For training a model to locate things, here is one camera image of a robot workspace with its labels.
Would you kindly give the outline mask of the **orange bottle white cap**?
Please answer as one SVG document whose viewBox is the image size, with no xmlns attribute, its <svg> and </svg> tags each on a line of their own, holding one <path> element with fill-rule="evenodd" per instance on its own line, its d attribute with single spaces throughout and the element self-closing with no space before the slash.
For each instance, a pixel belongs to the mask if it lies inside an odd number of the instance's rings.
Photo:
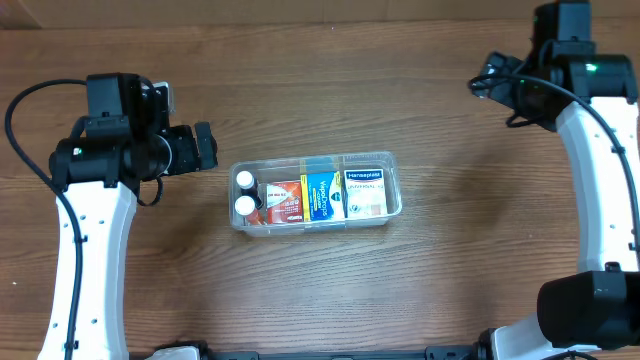
<svg viewBox="0 0 640 360">
<path fill-rule="evenodd" d="M 250 196 L 240 196 L 234 203 L 234 211 L 240 218 L 240 223 L 246 226 L 261 226 L 267 222 L 256 202 Z"/>
</svg>

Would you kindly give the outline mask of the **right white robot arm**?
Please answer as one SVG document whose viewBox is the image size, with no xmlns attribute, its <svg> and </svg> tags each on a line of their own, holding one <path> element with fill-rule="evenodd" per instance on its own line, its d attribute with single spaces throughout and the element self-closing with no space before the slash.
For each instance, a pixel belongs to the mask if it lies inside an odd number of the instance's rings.
<svg viewBox="0 0 640 360">
<path fill-rule="evenodd" d="M 639 93 L 624 55 L 526 60 L 494 52 L 468 83 L 564 144 L 580 225 L 576 274 L 545 283 L 534 314 L 489 330 L 480 359 L 586 357 L 639 343 Z"/>
</svg>

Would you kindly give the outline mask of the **red small box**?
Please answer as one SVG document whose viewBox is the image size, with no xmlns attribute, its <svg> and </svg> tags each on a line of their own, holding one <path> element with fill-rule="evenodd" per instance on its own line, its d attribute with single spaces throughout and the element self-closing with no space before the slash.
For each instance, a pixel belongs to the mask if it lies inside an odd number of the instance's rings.
<svg viewBox="0 0 640 360">
<path fill-rule="evenodd" d="M 303 221 L 302 191 L 299 181 L 269 183 L 266 187 L 266 200 L 269 224 Z"/>
</svg>

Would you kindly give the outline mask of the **blue yellow box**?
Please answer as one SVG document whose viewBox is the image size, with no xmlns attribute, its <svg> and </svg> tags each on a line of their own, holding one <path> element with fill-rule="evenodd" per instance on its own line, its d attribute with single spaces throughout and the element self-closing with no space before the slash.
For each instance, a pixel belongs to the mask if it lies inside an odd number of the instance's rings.
<svg viewBox="0 0 640 360">
<path fill-rule="evenodd" d="M 300 183 L 305 222 L 345 219 L 339 172 L 303 174 Z"/>
</svg>

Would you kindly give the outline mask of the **white plaster box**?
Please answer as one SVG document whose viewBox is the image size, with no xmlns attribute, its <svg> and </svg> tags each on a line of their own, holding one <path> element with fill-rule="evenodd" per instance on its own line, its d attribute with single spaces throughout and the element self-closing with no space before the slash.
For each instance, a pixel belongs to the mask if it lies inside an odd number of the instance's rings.
<svg viewBox="0 0 640 360">
<path fill-rule="evenodd" d="M 347 217 L 365 219 L 387 214 L 382 169 L 345 170 Z"/>
</svg>

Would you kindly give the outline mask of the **black bottle white cap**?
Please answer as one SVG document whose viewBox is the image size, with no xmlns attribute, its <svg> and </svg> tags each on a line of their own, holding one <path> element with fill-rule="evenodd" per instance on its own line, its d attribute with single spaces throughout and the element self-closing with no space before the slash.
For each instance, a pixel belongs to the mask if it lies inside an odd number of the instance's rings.
<svg viewBox="0 0 640 360">
<path fill-rule="evenodd" d="M 240 171 L 236 175 L 236 184 L 240 188 L 242 196 L 251 197 L 256 205 L 257 209 L 261 209 L 263 206 L 263 201 L 259 196 L 258 186 L 259 183 L 254 177 L 254 175 L 249 171 Z"/>
</svg>

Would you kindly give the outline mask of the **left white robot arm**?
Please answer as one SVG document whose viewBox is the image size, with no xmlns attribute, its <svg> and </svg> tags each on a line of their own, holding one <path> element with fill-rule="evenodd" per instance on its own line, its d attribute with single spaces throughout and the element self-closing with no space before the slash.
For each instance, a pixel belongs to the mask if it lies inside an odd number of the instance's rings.
<svg viewBox="0 0 640 360">
<path fill-rule="evenodd" d="M 195 124 L 198 146 L 205 158 L 217 151 L 207 122 Z M 123 320 L 124 277 L 129 231 L 136 212 L 136 195 L 124 185 L 105 188 L 98 182 L 69 185 L 71 205 L 76 210 L 80 229 L 88 236 L 82 245 L 82 276 L 71 359 L 130 359 Z M 57 200 L 60 219 L 60 248 L 50 327 L 37 359 L 64 359 L 67 328 L 63 329 L 63 275 L 74 273 L 71 255 L 74 245 L 63 243 L 64 231 L 72 232 L 68 215 Z"/>
</svg>

